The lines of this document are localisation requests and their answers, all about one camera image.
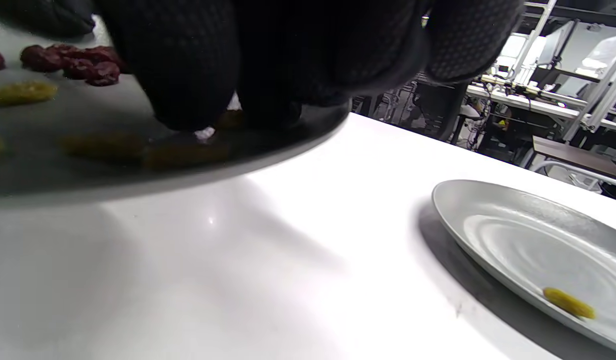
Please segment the gloved hand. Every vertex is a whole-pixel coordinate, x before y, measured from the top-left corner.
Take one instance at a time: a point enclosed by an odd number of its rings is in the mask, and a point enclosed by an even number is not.
[[[159,121],[196,131],[237,91],[249,125],[338,105],[419,71],[438,82],[493,63],[522,0],[96,0]],[[422,16],[429,14],[425,27]]]

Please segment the table surface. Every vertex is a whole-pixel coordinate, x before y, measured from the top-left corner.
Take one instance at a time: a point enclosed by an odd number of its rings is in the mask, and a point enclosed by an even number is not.
[[[315,150],[214,184],[0,210],[0,360],[616,359],[476,267],[445,180],[616,228],[616,201],[351,114]]]
[[[538,154],[616,179],[616,164],[607,157],[543,137],[533,136],[532,139]]]
[[[548,104],[547,102],[541,102],[536,100],[530,102],[524,96],[506,95],[506,93],[502,91],[493,91],[488,94],[485,89],[475,85],[468,86],[468,90],[466,93],[470,96],[477,96],[484,99],[492,98],[492,100],[509,105],[510,107],[516,107],[526,110],[532,109],[533,112],[548,116],[556,116],[564,120],[573,120],[576,119],[579,115],[579,111],[575,109],[560,107],[557,105]]]

